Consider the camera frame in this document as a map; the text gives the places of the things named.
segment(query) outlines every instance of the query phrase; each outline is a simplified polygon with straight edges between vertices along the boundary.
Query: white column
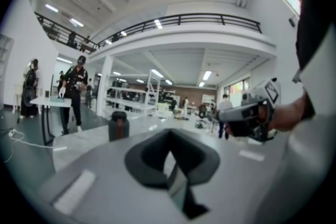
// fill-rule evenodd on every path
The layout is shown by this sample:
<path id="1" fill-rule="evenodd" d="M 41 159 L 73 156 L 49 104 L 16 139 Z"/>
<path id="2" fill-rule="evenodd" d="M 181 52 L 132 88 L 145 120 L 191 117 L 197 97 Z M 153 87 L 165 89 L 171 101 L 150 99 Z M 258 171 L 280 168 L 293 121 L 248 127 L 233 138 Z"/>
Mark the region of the white column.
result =
<path id="1" fill-rule="evenodd" d="M 107 87 L 108 87 L 111 69 L 113 65 L 113 59 L 114 57 L 111 55 L 107 55 L 105 57 L 103 70 L 101 72 L 98 96 L 97 96 L 97 115 L 98 116 L 103 116 L 103 113 L 104 113 L 104 108 L 106 104 L 105 97 L 107 94 Z"/>

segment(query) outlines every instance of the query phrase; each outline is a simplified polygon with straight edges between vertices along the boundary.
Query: black pants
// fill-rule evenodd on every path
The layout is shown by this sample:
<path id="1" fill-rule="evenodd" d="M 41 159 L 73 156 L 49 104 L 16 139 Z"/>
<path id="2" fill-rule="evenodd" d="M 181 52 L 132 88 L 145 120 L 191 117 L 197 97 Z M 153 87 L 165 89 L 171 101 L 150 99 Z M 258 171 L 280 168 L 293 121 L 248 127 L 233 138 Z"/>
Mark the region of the black pants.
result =
<path id="1" fill-rule="evenodd" d="M 91 108 L 91 93 L 90 92 L 86 92 L 85 94 L 85 105 Z"/>
<path id="2" fill-rule="evenodd" d="M 80 120 L 80 94 L 79 91 L 71 90 L 69 93 L 65 93 L 65 98 L 71 98 L 71 106 L 74 109 L 74 114 L 76 118 L 76 125 L 80 126 L 82 124 Z M 65 124 L 68 125 L 69 122 L 69 112 L 70 108 L 63 108 Z"/>

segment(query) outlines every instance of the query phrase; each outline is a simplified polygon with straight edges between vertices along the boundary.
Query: black cap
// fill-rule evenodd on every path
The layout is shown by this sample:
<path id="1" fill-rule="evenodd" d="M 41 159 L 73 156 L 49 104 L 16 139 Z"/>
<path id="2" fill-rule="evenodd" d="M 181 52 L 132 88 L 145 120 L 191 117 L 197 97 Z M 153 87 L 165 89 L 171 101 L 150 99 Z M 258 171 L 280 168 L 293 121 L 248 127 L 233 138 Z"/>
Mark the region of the black cap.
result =
<path id="1" fill-rule="evenodd" d="M 85 61 L 86 61 L 86 57 L 83 56 L 83 55 L 81 55 L 81 56 L 79 56 L 79 58 L 78 58 L 77 64 L 79 64 L 79 65 L 84 65 L 84 64 L 85 64 Z"/>

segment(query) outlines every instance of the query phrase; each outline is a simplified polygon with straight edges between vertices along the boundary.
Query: cable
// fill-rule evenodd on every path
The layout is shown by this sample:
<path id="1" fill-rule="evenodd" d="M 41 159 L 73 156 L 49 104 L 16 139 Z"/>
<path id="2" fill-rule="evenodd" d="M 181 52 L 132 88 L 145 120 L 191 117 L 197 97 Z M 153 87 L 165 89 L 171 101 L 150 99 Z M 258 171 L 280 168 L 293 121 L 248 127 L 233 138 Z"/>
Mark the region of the cable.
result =
<path id="1" fill-rule="evenodd" d="M 22 138 L 17 139 L 16 141 L 14 141 L 14 142 L 12 143 L 12 145 L 11 145 L 11 148 L 12 148 L 12 154 L 10 155 L 10 157 L 9 157 L 6 161 L 4 161 L 4 163 L 9 162 L 9 160 L 13 157 L 13 155 L 14 155 L 14 149 L 13 149 L 14 144 L 15 144 L 16 142 L 20 141 L 21 139 L 23 139 L 24 137 L 25 137 L 25 136 L 23 135 Z"/>
<path id="2" fill-rule="evenodd" d="M 13 135 L 14 135 L 15 133 L 22 134 L 22 137 L 19 138 L 19 139 L 13 138 Z M 28 142 L 26 142 L 26 141 L 22 141 L 22 139 L 25 137 L 25 134 L 22 133 L 22 132 L 19 132 L 19 131 L 15 130 L 15 129 L 12 129 L 8 135 L 9 135 L 9 138 L 10 138 L 10 139 L 14 140 L 14 142 L 13 142 L 12 145 L 11 145 L 11 148 L 12 148 L 12 154 L 11 154 L 11 156 L 8 158 L 8 160 L 4 161 L 4 163 L 7 163 L 7 162 L 13 157 L 13 155 L 14 155 L 14 149 L 13 149 L 13 146 L 14 146 L 14 144 L 15 144 L 16 142 L 21 142 L 21 143 L 26 144 L 26 145 L 29 145 L 29 146 L 42 147 L 42 148 L 52 148 L 54 151 L 66 150 L 66 149 L 67 149 L 67 147 L 41 146 L 41 145 L 37 145 L 37 144 L 28 143 Z"/>

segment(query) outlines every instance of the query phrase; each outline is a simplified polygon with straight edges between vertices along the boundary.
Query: white wall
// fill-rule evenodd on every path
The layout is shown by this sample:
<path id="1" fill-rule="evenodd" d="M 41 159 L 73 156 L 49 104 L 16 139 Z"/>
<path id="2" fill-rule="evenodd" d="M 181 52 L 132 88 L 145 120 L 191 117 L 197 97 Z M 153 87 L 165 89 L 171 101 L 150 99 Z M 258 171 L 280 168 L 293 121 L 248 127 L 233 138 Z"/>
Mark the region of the white wall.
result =
<path id="1" fill-rule="evenodd" d="M 38 59 L 39 86 L 50 90 L 58 51 L 43 31 L 29 0 L 13 0 L 3 23 L 1 33 L 14 39 L 5 73 L 4 103 L 13 104 L 16 84 L 21 84 L 27 63 Z"/>
<path id="2" fill-rule="evenodd" d="M 183 13 L 220 13 L 254 20 L 252 14 L 247 9 L 240 8 L 235 4 L 211 1 L 194 1 L 170 4 L 168 5 L 166 16 Z"/>
<path id="3" fill-rule="evenodd" d="M 262 33 L 277 44 L 277 57 L 251 71 L 252 86 L 277 77 L 281 86 L 281 103 L 290 103 L 302 95 L 302 84 L 292 82 L 299 69 L 295 47 L 297 27 L 291 27 L 288 20 L 295 14 L 284 0 L 250 0 L 247 9 L 261 23 Z"/>

